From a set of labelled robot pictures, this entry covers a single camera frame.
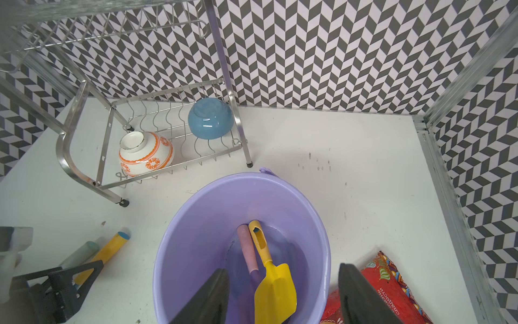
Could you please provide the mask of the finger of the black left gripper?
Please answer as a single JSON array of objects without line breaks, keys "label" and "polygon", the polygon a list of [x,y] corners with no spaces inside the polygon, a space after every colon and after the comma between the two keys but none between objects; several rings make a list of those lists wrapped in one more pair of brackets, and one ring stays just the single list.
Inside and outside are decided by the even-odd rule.
[{"label": "finger of the black left gripper", "polygon": [[49,295],[53,303],[52,315],[56,323],[67,322],[82,308],[103,267],[104,263],[98,260],[59,269],[48,275],[51,285]]}]

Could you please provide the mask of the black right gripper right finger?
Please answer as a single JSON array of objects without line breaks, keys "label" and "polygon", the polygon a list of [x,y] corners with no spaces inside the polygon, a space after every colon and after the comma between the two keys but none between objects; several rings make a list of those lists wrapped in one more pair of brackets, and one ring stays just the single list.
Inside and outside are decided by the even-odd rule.
[{"label": "black right gripper right finger", "polygon": [[338,287],[344,323],[401,323],[355,265],[340,264]]}]

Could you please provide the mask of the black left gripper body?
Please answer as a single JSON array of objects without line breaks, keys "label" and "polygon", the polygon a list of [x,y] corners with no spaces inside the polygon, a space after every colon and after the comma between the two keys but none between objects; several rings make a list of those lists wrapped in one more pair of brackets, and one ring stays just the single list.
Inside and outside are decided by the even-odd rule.
[{"label": "black left gripper body", "polygon": [[57,302],[49,275],[61,267],[14,277],[10,299],[1,303],[1,323],[57,323]]}]

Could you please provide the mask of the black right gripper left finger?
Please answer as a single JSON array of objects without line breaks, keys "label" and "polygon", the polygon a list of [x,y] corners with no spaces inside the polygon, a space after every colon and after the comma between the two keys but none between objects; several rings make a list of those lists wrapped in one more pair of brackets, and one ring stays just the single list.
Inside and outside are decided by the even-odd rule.
[{"label": "black right gripper left finger", "polygon": [[226,269],[218,268],[194,294],[170,324],[225,323],[230,293]]}]

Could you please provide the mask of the purple trowel pink handle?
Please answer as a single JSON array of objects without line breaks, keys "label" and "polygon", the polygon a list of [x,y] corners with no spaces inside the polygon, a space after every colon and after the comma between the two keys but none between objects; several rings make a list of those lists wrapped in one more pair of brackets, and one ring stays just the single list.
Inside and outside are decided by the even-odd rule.
[{"label": "purple trowel pink handle", "polygon": [[254,242],[250,235],[248,225],[240,225],[237,228],[237,234],[250,278],[250,284],[243,288],[237,300],[239,320],[240,323],[254,323],[254,295],[263,278],[260,275]]}]

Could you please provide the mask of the blue hand rake yellow handle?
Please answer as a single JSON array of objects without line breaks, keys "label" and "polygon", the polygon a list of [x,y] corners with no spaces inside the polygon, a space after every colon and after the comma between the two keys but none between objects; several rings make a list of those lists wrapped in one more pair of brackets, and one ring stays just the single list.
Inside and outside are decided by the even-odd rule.
[{"label": "blue hand rake yellow handle", "polygon": [[[126,232],[117,232],[112,239],[105,244],[104,247],[92,258],[92,262],[94,261],[102,261],[106,264],[130,239],[130,235]],[[88,277],[93,273],[92,269],[87,271],[83,271],[79,275],[77,275],[74,279],[74,283],[78,286],[81,286]]]}]

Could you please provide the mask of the yellow plastic scoop shovel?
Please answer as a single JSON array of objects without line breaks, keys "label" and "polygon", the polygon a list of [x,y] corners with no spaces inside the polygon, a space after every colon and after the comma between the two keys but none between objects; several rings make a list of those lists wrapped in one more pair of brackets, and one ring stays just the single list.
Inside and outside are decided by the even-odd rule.
[{"label": "yellow plastic scoop shovel", "polygon": [[249,231],[263,262],[266,275],[254,293],[254,321],[256,323],[284,323],[298,306],[297,292],[288,264],[275,265],[268,242],[259,221],[248,224]]}]

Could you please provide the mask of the purple plastic bucket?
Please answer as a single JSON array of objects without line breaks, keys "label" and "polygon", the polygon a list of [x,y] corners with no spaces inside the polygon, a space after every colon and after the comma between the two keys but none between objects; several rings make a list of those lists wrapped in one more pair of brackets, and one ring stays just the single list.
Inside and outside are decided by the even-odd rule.
[{"label": "purple plastic bucket", "polygon": [[226,321],[252,323],[253,288],[237,229],[257,220],[274,264],[288,264],[298,297],[291,323],[318,323],[329,293],[330,245],[310,201],[267,169],[225,176],[180,208],[159,247],[156,318],[169,323],[217,269],[229,274]]}]

